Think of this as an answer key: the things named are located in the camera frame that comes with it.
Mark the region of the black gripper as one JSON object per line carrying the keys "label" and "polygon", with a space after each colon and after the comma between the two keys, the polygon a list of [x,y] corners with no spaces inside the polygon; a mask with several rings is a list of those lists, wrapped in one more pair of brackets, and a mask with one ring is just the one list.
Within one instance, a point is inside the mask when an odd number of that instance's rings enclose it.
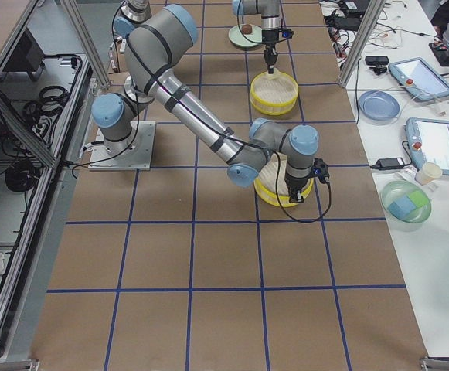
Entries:
{"label": "black gripper", "polygon": [[267,72],[270,75],[274,74],[274,67],[277,62],[277,50],[276,45],[279,42],[278,39],[263,41],[264,44],[264,60],[267,65]]}
{"label": "black gripper", "polygon": [[308,184],[309,178],[297,178],[292,175],[285,176],[285,183],[288,190],[289,202],[290,203],[303,203],[304,197],[302,192]]}

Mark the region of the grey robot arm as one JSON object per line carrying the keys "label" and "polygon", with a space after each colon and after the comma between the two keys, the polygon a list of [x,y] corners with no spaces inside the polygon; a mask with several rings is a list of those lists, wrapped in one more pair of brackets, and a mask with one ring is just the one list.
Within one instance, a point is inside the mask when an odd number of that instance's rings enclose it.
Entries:
{"label": "grey robot arm", "polygon": [[264,60],[267,73],[272,75],[277,62],[276,45],[279,43],[282,26],[280,2],[277,0],[233,0],[232,6],[233,14],[236,16],[260,15]]}
{"label": "grey robot arm", "polygon": [[328,177],[328,166],[315,156],[318,132],[313,127],[285,129],[258,118],[249,141],[241,141],[176,78],[174,66],[198,39],[195,21],[185,8],[167,5],[152,15],[148,2],[129,1],[115,18],[114,31],[127,42],[129,78],[122,94],[105,94],[93,102],[91,114],[106,146],[115,151],[128,147],[134,139],[131,122],[156,100],[228,165],[227,175],[238,186],[252,185],[274,152],[286,157],[284,177],[293,203],[302,202],[309,179]]}

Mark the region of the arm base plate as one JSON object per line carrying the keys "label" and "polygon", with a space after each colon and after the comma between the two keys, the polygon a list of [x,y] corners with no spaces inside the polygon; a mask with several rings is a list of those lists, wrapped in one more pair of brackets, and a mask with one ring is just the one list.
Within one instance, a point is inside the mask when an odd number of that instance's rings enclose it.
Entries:
{"label": "arm base plate", "polygon": [[132,121],[131,135],[122,141],[104,139],[101,129],[97,129],[88,169],[95,171],[149,171],[155,139],[154,121]]}

